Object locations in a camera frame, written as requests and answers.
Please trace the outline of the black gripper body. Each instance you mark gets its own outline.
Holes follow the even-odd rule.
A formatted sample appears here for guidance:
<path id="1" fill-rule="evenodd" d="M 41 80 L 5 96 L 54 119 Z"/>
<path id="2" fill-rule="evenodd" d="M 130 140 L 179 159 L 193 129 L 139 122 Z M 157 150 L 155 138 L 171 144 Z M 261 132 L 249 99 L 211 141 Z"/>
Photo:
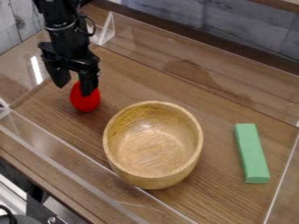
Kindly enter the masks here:
<path id="1" fill-rule="evenodd" d="M 99 72 L 99 57 L 90 50 L 90 37 L 95 34 L 86 25 L 46 26 L 51 40 L 41 42 L 42 60 L 50 74 Z"/>

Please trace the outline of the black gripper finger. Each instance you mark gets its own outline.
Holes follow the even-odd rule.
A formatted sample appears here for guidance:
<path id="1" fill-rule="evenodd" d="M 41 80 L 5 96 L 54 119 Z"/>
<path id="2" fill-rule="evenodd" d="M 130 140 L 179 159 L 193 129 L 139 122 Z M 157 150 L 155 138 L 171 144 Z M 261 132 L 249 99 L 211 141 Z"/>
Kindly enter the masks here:
<path id="1" fill-rule="evenodd" d="M 55 85 L 63 88 L 71 81 L 69 62 L 63 60 L 46 60 L 45 65 Z"/>
<path id="2" fill-rule="evenodd" d="M 99 87 L 99 71 L 83 70 L 79 72 L 79 87 L 83 96 L 90 96 L 93 91 Z"/>

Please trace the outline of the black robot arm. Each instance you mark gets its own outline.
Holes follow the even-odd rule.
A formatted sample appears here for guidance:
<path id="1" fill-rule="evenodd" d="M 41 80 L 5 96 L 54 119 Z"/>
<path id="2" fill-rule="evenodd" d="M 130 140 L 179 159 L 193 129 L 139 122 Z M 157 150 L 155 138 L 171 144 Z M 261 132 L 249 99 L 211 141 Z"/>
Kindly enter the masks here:
<path id="1" fill-rule="evenodd" d="M 99 87 L 99 57 L 90 50 L 90 17 L 79 11 L 81 0 L 33 0 L 45 18 L 51 41 L 41 42 L 42 60 L 55 85 L 63 88 L 71 81 L 71 71 L 79 74 L 79 89 L 90 96 Z"/>

